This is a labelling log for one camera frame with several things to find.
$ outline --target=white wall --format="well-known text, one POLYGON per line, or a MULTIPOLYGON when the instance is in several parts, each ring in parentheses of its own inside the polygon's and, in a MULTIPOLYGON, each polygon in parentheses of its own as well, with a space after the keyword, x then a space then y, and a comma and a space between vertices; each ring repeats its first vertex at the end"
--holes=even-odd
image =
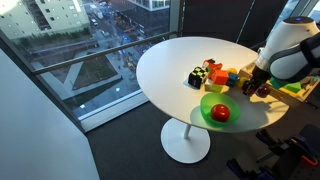
POLYGON ((99 179, 87 138, 1 49, 0 179, 99 179))

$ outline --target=green bowl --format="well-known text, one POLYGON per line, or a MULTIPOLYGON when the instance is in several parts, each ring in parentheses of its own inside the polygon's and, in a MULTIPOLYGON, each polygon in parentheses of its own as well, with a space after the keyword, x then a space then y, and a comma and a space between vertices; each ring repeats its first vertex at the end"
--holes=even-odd
POLYGON ((234 123, 240 117, 240 108, 236 101, 231 97, 221 94, 221 93, 209 93, 202 97, 200 102, 200 110, 203 119, 212 126, 228 126, 234 123), (219 122, 215 119, 212 119, 210 116, 210 111, 213 106, 216 104, 223 104, 227 106, 230 110, 230 117, 226 122, 219 122))

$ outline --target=orange block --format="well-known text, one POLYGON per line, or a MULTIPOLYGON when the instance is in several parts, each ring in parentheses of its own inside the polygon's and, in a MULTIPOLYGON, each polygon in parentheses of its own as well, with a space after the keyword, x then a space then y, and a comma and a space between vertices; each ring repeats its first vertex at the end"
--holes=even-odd
POLYGON ((212 74, 214 73, 215 70, 217 69, 221 69, 222 68, 222 64, 219 63, 219 64, 209 64, 209 73, 208 73, 208 76, 212 76, 212 74))
POLYGON ((229 79, 228 71, 216 69, 211 76, 214 84, 225 85, 229 79))

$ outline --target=railing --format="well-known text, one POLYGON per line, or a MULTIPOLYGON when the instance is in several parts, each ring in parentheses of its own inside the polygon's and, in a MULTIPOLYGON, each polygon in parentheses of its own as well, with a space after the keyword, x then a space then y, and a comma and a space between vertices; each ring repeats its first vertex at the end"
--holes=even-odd
POLYGON ((69 66, 69 65, 72 65, 72 64, 76 64, 76 63, 79 63, 79 62, 92 60, 92 58, 99 57, 101 55, 113 53, 113 52, 116 52, 118 50, 122 50, 122 49, 126 49, 126 48, 129 48, 129 47, 132 47, 132 46, 136 46, 136 45, 140 45, 140 44, 143 44, 143 43, 147 43, 147 42, 150 42, 150 41, 153 41, 153 40, 156 40, 156 39, 160 39, 160 38, 163 38, 163 37, 167 37, 167 36, 170 36, 170 35, 177 35, 177 32, 176 31, 171 31, 171 32, 163 33, 163 34, 160 34, 160 35, 157 35, 157 36, 153 36, 153 37, 150 37, 150 38, 147 38, 147 39, 143 39, 143 40, 140 40, 140 41, 128 43, 128 44, 125 44, 125 45, 122 45, 122 46, 119 46, 119 47, 114 47, 114 48, 103 50, 103 51, 100 51, 100 52, 97 52, 97 53, 92 53, 92 54, 86 55, 84 57, 75 58, 75 59, 72 59, 72 60, 68 60, 68 61, 65 61, 65 62, 54 64, 54 65, 51 65, 51 66, 40 68, 40 69, 32 71, 32 73, 34 75, 39 75, 39 74, 42 74, 42 73, 46 73, 46 72, 49 72, 49 71, 52 71, 52 70, 56 70, 56 69, 59 69, 59 68, 62 68, 62 67, 66 67, 66 66, 69 66))

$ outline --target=car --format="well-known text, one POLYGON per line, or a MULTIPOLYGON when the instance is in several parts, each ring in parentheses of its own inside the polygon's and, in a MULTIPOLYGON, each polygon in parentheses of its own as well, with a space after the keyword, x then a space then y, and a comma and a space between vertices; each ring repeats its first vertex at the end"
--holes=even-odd
POLYGON ((105 5, 107 5, 107 3, 106 3, 106 2, 102 2, 102 3, 100 3, 100 6, 105 6, 105 5))
POLYGON ((101 34, 102 34, 103 36, 105 36, 105 37, 107 37, 107 36, 109 36, 109 35, 110 35, 110 33, 105 32, 105 31, 101 31, 101 34))
POLYGON ((98 26, 98 25, 99 25, 98 22, 97 22, 97 20, 95 20, 95 19, 91 19, 91 23, 92 23, 94 26, 98 26))

